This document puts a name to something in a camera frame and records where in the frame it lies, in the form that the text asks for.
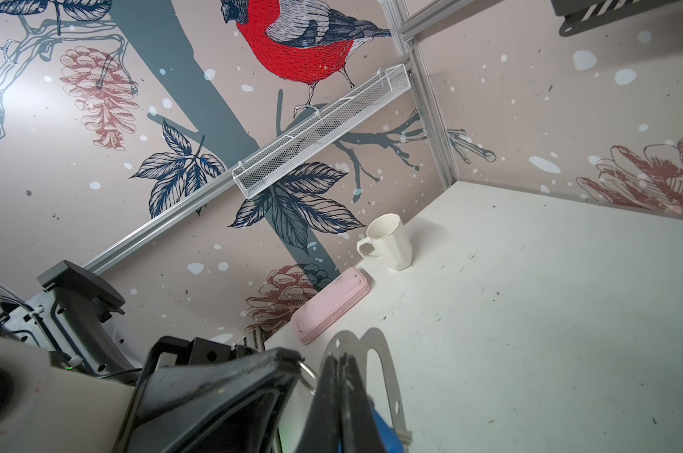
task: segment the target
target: mug handle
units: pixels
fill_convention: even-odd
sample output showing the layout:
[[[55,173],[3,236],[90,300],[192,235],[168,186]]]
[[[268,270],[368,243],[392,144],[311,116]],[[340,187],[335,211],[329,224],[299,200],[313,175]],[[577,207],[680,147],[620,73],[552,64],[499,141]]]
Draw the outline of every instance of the mug handle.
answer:
[[[359,252],[360,255],[362,255],[362,258],[382,259],[379,255],[374,255],[374,254],[366,253],[366,252],[362,251],[362,246],[366,243],[368,243],[369,245],[374,247],[372,240],[369,238],[364,238],[364,239],[360,240],[359,242],[357,242],[357,251]]]

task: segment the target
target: blue part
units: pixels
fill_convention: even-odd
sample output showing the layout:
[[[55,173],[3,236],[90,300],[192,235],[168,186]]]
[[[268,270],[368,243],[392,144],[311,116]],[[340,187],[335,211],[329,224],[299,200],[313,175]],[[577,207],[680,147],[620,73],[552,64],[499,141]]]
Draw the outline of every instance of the blue part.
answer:
[[[397,433],[394,432],[382,417],[377,413],[376,409],[372,409],[374,414],[374,423],[377,425],[377,430],[379,431],[379,437],[382,438],[382,443],[387,453],[405,453],[405,448],[402,445],[402,441],[397,437]]]

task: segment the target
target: bird head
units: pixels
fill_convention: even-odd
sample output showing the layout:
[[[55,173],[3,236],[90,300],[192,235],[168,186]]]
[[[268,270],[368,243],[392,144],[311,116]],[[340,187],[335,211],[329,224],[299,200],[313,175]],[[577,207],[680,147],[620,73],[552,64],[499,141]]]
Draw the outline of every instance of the bird head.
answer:
[[[249,22],[249,0],[221,0],[223,20],[235,20],[236,23],[245,25]]]

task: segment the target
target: bird leg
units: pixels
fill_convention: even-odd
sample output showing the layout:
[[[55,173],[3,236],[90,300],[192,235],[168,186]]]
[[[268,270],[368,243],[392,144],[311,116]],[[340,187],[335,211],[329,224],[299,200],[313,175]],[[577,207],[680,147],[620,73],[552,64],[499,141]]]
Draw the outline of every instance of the bird leg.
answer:
[[[4,59],[10,65],[15,65],[17,62],[13,62],[9,59],[9,45],[12,43],[18,43],[18,42],[19,41],[14,41],[13,39],[7,39],[6,44],[4,44],[2,47],[0,47],[0,50],[2,50],[4,53]]]
[[[346,73],[346,66],[344,66],[343,68],[341,68],[341,69],[339,70],[339,72],[341,72],[342,75],[344,76],[344,78],[346,79],[346,81],[349,82],[349,85],[352,86],[352,88],[354,88],[354,83],[352,83],[352,79],[350,79],[350,78],[349,78],[349,74]]]
[[[311,104],[311,98],[314,96],[314,88],[316,88],[317,83],[318,82],[314,82],[309,86],[309,99],[306,101],[306,104],[297,105],[294,107],[294,119],[296,119],[297,113],[303,109],[314,109],[317,113],[319,113],[319,109],[317,109],[316,106]]]

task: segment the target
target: white mesh basket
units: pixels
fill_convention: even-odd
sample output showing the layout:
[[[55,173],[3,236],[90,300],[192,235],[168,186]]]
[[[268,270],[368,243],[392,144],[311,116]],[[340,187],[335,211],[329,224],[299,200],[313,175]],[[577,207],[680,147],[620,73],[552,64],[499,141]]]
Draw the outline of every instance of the white mesh basket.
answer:
[[[232,169],[233,180],[247,199],[252,198],[408,89],[404,65],[379,70],[345,97],[239,162]]]

